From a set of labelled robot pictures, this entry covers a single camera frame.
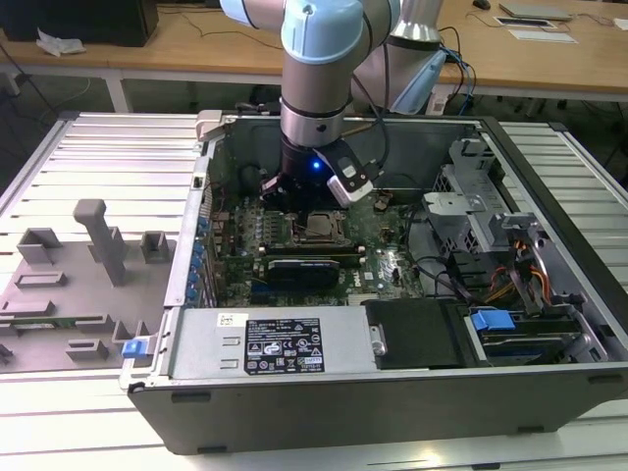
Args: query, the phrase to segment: laptop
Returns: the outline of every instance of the laptop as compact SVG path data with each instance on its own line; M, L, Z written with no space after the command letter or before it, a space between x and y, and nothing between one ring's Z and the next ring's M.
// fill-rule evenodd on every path
M573 17L556 7L523 5L519 3L500 3L499 7L513 18L531 18L535 20L556 20L569 22Z

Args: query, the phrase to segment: desk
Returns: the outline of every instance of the desk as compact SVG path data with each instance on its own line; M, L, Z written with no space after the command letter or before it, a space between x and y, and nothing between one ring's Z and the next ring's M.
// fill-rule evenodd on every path
M543 3L546 0L519 0ZM553 0L569 13L588 13L605 18L628 19L628 5L575 0ZM477 12L487 23L503 13L497 0L489 12ZM588 17L568 24L579 44L544 43L515 39L504 27L487 27L465 14L474 10L470 0L445 0L440 27L455 26L460 32L464 59L477 71L477 94L534 98L628 101L628 31L601 26ZM237 33L240 31L281 46L279 38L227 19L222 13L166 14L160 7L160 23L143 48L87 44L87 52L56 58L34 43L10 42L0 36L9 53L34 75L104 79L117 112L131 111L125 96L125 79L211 81L228 83L281 82L283 52ZM203 32L222 32L200 37ZM444 32L448 46L455 45L451 31ZM0 55L0 73L15 68ZM430 112L443 111L443 102L459 81L458 69L447 65L430 103Z

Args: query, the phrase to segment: computer case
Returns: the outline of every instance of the computer case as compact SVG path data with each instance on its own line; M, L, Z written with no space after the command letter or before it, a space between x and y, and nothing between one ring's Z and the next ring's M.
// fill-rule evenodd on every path
M37 28L61 38L143 46L157 27L155 0L0 0L12 41L33 41Z

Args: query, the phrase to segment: white paper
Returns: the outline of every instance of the white paper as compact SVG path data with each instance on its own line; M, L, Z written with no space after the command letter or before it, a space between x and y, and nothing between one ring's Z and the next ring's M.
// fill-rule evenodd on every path
M524 41L544 41L544 42L567 42L577 44L573 37L566 32L545 32L545 31L523 31L520 29L509 29L517 39Z
M618 28L623 29L624 31L628 30L628 20L622 20L621 18L615 18L613 20L613 22L615 23L615 25Z
M221 312L218 314L216 327L244 327L246 326L246 321L248 321L248 314Z
M36 43L48 54L61 57L61 54L78 54L86 51L80 39L61 39L46 34L39 28L37 31L39 32L39 39L37 39Z

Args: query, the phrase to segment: power supply label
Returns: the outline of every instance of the power supply label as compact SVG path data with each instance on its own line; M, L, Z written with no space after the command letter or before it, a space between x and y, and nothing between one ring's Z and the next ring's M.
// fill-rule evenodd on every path
M244 371L249 375L325 371L319 319L246 321Z

